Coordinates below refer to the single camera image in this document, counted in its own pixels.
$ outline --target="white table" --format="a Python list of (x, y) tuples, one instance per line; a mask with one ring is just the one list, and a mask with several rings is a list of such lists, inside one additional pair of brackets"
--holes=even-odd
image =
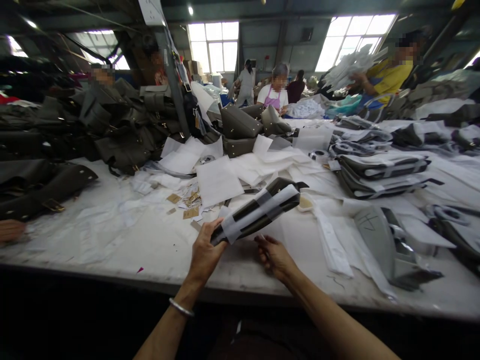
[[(79, 162), (98, 174), (98, 184), (85, 189), (78, 201), (70, 200), (65, 204), (66, 211), (60, 215), (63, 225), (49, 236), (0, 248), (0, 265), (108, 279), (173, 294), (188, 272), (192, 244), (198, 234), (190, 225), (190, 220), (183, 220), (180, 209), (168, 215), (167, 211), (175, 205), (162, 201), (150, 207), (134, 209), (137, 212), (135, 216), (139, 218), (129, 229), (102, 233), (93, 240), (82, 241), (81, 232), (85, 228), (68, 225), (81, 210), (140, 199), (142, 196), (130, 190), (127, 180), (119, 181), (111, 175), (101, 161)], [(152, 194), (156, 199), (164, 199), (171, 192), (162, 188)], [(334, 213), (339, 205), (338, 200), (320, 196), (316, 198), (322, 201), (325, 209), (333, 209), (329, 214)], [(252, 195), (241, 195), (231, 201), (230, 207), (235, 209), (250, 199)], [(215, 219), (218, 211), (217, 206), (205, 216), (206, 220)], [(51, 215), (44, 216), (37, 224), (47, 224), (51, 218)], [(332, 224), (338, 226), (334, 218)], [(354, 278), (346, 279), (328, 270), (311, 213), (293, 209), (262, 230), (262, 233), (282, 241), (299, 268), (340, 305), (466, 321), (480, 320), (480, 279), (446, 249), (441, 249), (438, 256), (430, 261), (432, 269), (441, 271), (445, 277), (423, 284), (420, 291), (408, 292), (395, 288), (398, 302), (392, 303), (360, 271), (353, 269)], [(205, 299), (264, 305), (293, 304), (287, 289), (264, 272), (257, 259), (256, 244), (250, 239), (239, 240), (227, 248), (207, 283)], [(103, 255), (107, 256), (97, 262), (84, 263), (85, 259), (91, 258), (88, 254), (92, 242), (102, 248)]]

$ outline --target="metal buckle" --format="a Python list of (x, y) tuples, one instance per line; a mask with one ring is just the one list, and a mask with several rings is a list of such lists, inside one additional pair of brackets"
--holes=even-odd
[(47, 209), (50, 209), (53, 212), (56, 213), (61, 213), (62, 211), (65, 210), (65, 207), (60, 205), (60, 203), (54, 199), (48, 199), (45, 202), (42, 202), (42, 205), (46, 207)]

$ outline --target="yellow shirt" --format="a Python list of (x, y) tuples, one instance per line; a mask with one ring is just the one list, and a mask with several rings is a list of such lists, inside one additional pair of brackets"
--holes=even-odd
[[(414, 67), (412, 60), (405, 60), (401, 65), (386, 68), (388, 66), (387, 62), (389, 61), (390, 60), (381, 61), (377, 65), (369, 68), (366, 72), (366, 76), (369, 79), (381, 79), (379, 83), (373, 86), (379, 95), (395, 94), (409, 77)], [(390, 98), (386, 96), (379, 99), (378, 102), (386, 105), (389, 100)]]

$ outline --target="pink apron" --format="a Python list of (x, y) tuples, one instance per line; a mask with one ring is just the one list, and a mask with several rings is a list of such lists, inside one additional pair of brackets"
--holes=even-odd
[(263, 106), (268, 108), (269, 105), (272, 105), (275, 109), (280, 110), (280, 94), (278, 94), (278, 98), (272, 99), (270, 98), (270, 92), (272, 91), (272, 86), (270, 85), (270, 91), (268, 92), (268, 95), (266, 96), (265, 102), (263, 103)]

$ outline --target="bangle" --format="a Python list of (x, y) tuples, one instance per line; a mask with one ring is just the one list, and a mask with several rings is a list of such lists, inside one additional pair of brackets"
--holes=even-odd
[(171, 298), (169, 299), (169, 301), (170, 301), (170, 305), (172, 305), (175, 309), (177, 309), (177, 310), (178, 310), (179, 312), (181, 312), (182, 314), (187, 315), (188, 317), (191, 317), (191, 318), (193, 318), (193, 317), (195, 316), (195, 313), (194, 313), (193, 311), (189, 311), (189, 310), (187, 310), (186, 308), (181, 307), (180, 305), (178, 305), (178, 304), (175, 302), (175, 300), (174, 300), (173, 297), (171, 297)]

